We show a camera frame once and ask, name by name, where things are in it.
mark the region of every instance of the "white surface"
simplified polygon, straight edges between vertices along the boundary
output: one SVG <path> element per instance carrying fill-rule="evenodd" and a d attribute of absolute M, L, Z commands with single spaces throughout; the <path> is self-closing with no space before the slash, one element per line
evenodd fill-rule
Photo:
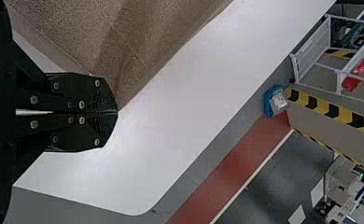
<path fill-rule="evenodd" d="M 324 178 L 322 178 L 316 186 L 311 190 L 311 202 L 315 207 L 319 201 L 324 197 Z"/>
<path fill-rule="evenodd" d="M 267 164 L 267 162 L 273 157 L 273 155 L 275 154 L 275 152 L 278 151 L 278 149 L 286 142 L 286 140 L 288 140 L 288 138 L 290 137 L 291 134 L 293 134 L 293 130 L 290 130 L 289 133 L 287 133 L 287 135 L 281 140 L 280 143 L 278 143 L 278 145 L 275 147 L 275 149 L 272 151 L 272 153 L 270 153 L 270 155 L 266 158 L 266 160 L 264 160 L 264 162 L 258 167 L 258 169 L 254 172 L 254 174 L 252 174 L 252 176 L 250 176 L 246 182 L 240 187 L 240 189 L 238 189 L 238 191 L 232 196 L 232 198 L 226 203 L 226 205 L 222 208 L 222 210 L 220 210 L 220 212 L 214 217 L 214 219 L 211 221 L 210 224 L 215 224 L 217 222 L 217 220 L 223 215 L 223 213 L 225 213 L 225 211 L 230 207 L 230 205 L 237 199 L 237 197 L 241 194 L 241 192 L 243 192 L 244 189 L 247 189 L 247 186 L 249 183 L 251 183 L 251 181 L 255 178 L 255 176 L 261 171 L 261 169 L 264 167 L 264 165 Z"/>
<path fill-rule="evenodd" d="M 293 215 L 288 219 L 290 224 L 302 224 L 304 220 L 305 214 L 302 206 L 299 206 Z"/>
<path fill-rule="evenodd" d="M 126 215 L 145 213 L 334 2 L 232 2 L 120 111 L 105 148 L 45 153 L 15 186 Z"/>

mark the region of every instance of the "bolt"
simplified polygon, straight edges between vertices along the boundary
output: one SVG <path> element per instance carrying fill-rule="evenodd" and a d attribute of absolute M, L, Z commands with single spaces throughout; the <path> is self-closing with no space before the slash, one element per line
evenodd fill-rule
<path fill-rule="evenodd" d="M 100 146 L 100 139 L 98 139 L 98 138 L 95 139 L 94 140 L 94 145 L 97 146 L 97 147 Z"/>
<path fill-rule="evenodd" d="M 84 117 L 79 118 L 79 124 L 84 124 L 86 122 L 86 119 Z"/>
<path fill-rule="evenodd" d="M 68 123 L 70 123 L 70 124 L 71 124 L 71 123 L 73 123 L 74 121 L 75 121 L 74 117 L 69 117 L 69 118 L 68 118 Z"/>
<path fill-rule="evenodd" d="M 53 136 L 52 138 L 51 138 L 51 141 L 55 144 L 55 143 L 58 143 L 58 137 L 57 136 Z"/>
<path fill-rule="evenodd" d="M 31 96 L 30 100 L 31 100 L 31 105 L 36 105 L 38 102 L 37 96 Z"/>
<path fill-rule="evenodd" d="M 30 124 L 32 129 L 36 129 L 37 127 L 39 127 L 39 122 L 37 122 L 37 120 L 31 121 Z"/>
<path fill-rule="evenodd" d="M 53 89 L 54 90 L 58 90 L 60 88 L 60 83 L 58 83 L 58 82 L 54 82 L 53 83 Z"/>
<path fill-rule="evenodd" d="M 84 109 L 85 106 L 86 104 L 83 101 L 79 102 L 79 109 Z"/>

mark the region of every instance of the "beige fabric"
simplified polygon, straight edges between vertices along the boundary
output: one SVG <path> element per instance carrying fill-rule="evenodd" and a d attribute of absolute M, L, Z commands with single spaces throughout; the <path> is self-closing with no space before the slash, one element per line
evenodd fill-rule
<path fill-rule="evenodd" d="M 35 30 L 35 38 L 28 41 L 46 39 L 81 70 L 106 77 L 119 102 L 125 105 L 230 1 L 7 0 L 7 3 L 14 14 L 22 17 L 21 22 L 33 27 L 30 32 Z M 55 53 L 48 56 L 52 60 L 59 57 Z"/>

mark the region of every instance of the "yellow and black warning stripe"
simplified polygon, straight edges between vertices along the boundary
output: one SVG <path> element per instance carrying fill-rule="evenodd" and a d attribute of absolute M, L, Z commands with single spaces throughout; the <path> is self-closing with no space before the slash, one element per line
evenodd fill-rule
<path fill-rule="evenodd" d="M 306 138 L 310 139 L 311 141 L 313 141 L 313 142 L 315 142 L 315 143 L 319 144 L 320 146 L 325 147 L 325 148 L 327 148 L 327 149 L 329 149 L 329 150 L 333 151 L 334 153 L 336 153 L 336 154 L 338 154 L 338 155 L 341 155 L 341 156 L 343 156 L 343 157 L 346 157 L 346 158 L 347 158 L 348 160 L 350 160 L 351 162 L 353 162 L 353 163 L 355 163 L 355 164 L 358 164 L 358 165 L 361 165 L 361 164 L 362 164 L 360 161 L 358 161 L 358 160 L 356 160 L 356 159 L 354 159 L 354 158 L 352 158 L 352 157 L 349 157 L 349 156 L 347 156 L 347 155 L 343 154 L 341 151 L 339 151 L 339 150 L 337 150 L 337 149 L 335 149 L 335 148 L 333 148 L 333 147 L 328 146 L 328 145 L 327 145 L 327 144 L 325 144 L 324 142 L 322 142 L 322 141 L 320 141 L 320 140 L 318 140 L 318 139 L 316 139 L 316 138 L 313 138 L 312 136 L 309 136 L 309 135 L 308 135 L 308 134 L 306 134 L 306 133 L 302 133 L 301 131 L 299 131 L 299 130 L 297 130 L 297 129 L 294 129 L 294 128 L 292 128 L 292 129 L 293 129 L 295 132 L 297 132 L 297 133 L 299 133 L 299 134 L 303 135 L 304 137 L 306 137 Z"/>
<path fill-rule="evenodd" d="M 349 50 L 338 50 L 338 49 L 328 49 L 325 53 L 346 60 L 350 60 L 354 57 L 354 55 L 356 55 L 354 52 L 351 52 Z"/>
<path fill-rule="evenodd" d="M 293 90 L 290 87 L 286 89 L 286 95 L 291 102 L 314 110 L 319 114 L 349 125 L 364 133 L 364 115 L 360 115 L 342 106 L 334 105 L 303 91 Z"/>

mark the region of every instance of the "red floor stripe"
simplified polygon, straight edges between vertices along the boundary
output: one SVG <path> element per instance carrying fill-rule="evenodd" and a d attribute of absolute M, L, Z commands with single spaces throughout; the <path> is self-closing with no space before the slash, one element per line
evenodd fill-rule
<path fill-rule="evenodd" d="M 258 119 L 167 224 L 210 223 L 289 131 L 287 113 Z"/>

